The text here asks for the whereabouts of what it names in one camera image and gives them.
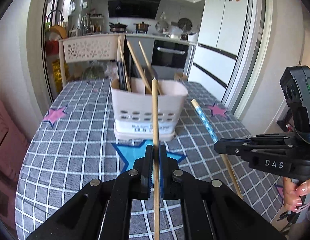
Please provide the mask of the person's right hand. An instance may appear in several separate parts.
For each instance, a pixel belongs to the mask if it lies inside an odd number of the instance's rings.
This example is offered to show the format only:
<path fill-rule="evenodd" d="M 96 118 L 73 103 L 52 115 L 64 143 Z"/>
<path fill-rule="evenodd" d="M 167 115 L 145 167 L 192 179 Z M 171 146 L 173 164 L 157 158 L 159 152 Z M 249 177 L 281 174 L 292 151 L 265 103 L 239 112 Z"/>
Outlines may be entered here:
<path fill-rule="evenodd" d="M 310 179 L 297 186 L 290 178 L 283 177 L 283 202 L 288 211 L 297 211 L 302 205 L 301 196 L 310 193 Z"/>

